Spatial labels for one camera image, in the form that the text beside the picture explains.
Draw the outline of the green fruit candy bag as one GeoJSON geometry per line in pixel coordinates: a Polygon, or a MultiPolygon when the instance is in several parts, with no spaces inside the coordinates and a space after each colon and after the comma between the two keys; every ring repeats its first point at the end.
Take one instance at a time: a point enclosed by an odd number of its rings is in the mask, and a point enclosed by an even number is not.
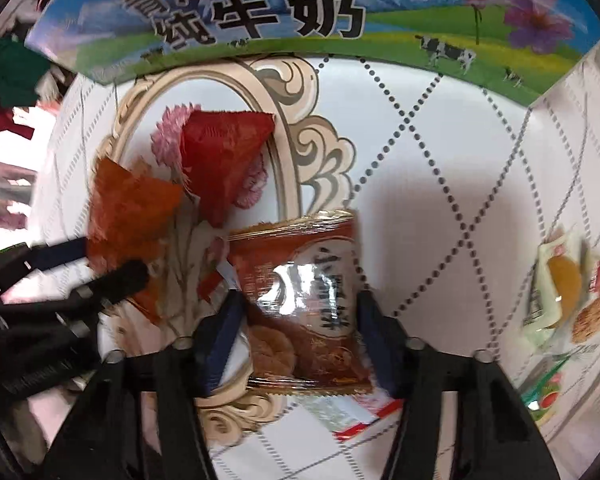
{"type": "Polygon", "coordinates": [[[538,426],[554,414],[562,395],[562,378],[571,356],[544,356],[519,387],[522,403],[538,426]]]}

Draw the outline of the red white snack packet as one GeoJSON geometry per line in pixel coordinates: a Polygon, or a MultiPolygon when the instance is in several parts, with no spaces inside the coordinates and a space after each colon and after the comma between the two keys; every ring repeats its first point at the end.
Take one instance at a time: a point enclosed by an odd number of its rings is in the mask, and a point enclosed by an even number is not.
{"type": "Polygon", "coordinates": [[[353,396],[300,396],[298,403],[339,441],[362,434],[375,422],[400,411],[403,404],[381,389],[353,396]]]}

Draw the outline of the pile of clothes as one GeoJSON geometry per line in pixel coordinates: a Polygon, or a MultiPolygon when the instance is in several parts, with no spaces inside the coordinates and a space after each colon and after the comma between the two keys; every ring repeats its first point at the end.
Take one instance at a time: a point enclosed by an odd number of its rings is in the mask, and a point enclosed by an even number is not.
{"type": "MultiPolygon", "coordinates": [[[[26,39],[52,0],[24,0],[0,28],[0,133],[31,141],[34,128],[16,121],[16,110],[40,108],[57,114],[76,74],[26,47],[26,39]]],[[[22,230],[27,215],[14,205],[28,206],[36,172],[0,162],[0,229],[22,230]]]]}

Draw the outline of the yellow egg yolk pastry packet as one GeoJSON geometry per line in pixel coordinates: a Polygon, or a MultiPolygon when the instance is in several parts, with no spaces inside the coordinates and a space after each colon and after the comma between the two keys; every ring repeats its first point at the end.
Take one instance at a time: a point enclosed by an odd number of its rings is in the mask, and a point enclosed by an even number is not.
{"type": "Polygon", "coordinates": [[[587,249],[577,230],[561,224],[539,246],[529,309],[522,324],[522,333],[533,347],[546,347],[579,305],[587,249]]]}

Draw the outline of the brown pastry snack packet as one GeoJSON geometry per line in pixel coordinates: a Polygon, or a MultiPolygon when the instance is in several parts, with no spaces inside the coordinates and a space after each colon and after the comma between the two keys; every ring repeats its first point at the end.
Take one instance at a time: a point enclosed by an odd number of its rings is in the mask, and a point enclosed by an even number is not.
{"type": "Polygon", "coordinates": [[[370,391],[356,336],[356,234],[356,214],[347,209],[230,233],[228,261],[248,301],[250,388],[312,396],[370,391]]]}

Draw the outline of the white strawberry cookie packet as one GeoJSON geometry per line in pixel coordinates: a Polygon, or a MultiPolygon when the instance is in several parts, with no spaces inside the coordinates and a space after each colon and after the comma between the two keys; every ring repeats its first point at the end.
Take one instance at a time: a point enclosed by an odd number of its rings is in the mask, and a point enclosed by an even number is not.
{"type": "Polygon", "coordinates": [[[570,344],[582,346],[588,344],[600,333],[600,256],[595,255],[588,296],[578,311],[570,328],[570,344]]]}

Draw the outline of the cardboard milk carton box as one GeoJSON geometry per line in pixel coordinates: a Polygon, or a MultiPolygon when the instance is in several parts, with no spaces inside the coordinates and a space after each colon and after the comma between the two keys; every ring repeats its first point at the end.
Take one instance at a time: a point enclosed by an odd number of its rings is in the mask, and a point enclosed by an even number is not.
{"type": "Polygon", "coordinates": [[[26,43],[102,84],[212,58],[336,54],[529,104],[599,41],[586,0],[52,0],[26,43]]]}

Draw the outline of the orange foil snack bag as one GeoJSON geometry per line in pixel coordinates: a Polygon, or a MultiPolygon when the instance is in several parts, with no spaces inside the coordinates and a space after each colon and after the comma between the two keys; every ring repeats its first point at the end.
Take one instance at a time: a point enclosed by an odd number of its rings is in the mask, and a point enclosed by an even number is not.
{"type": "Polygon", "coordinates": [[[154,177],[141,158],[130,169],[109,157],[97,165],[87,225],[88,265],[102,275],[129,261],[143,261],[149,278],[131,302],[155,325],[160,323],[170,225],[182,198],[181,185],[154,177]]]}

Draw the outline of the small red triangular packet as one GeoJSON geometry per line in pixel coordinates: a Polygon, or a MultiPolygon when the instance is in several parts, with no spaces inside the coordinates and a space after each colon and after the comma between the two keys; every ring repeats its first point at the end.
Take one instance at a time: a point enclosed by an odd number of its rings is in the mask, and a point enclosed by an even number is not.
{"type": "Polygon", "coordinates": [[[199,217],[219,229],[251,163],[275,130],[273,115],[193,110],[180,137],[181,177],[199,217]]]}

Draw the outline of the white diamond pattern folding table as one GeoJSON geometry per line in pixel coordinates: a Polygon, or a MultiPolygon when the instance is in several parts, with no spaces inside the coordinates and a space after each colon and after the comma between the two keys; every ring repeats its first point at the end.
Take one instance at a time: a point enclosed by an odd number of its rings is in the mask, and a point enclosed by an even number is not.
{"type": "Polygon", "coordinates": [[[358,277],[412,334],[492,350],[515,384],[541,356],[522,332],[540,244],[600,251],[600,43],[530,106],[449,76],[364,58],[271,56],[71,86],[41,162],[34,240],[83,234],[100,154],[151,155],[164,111],[266,110],[279,129],[232,229],[352,207],[358,277]]]}

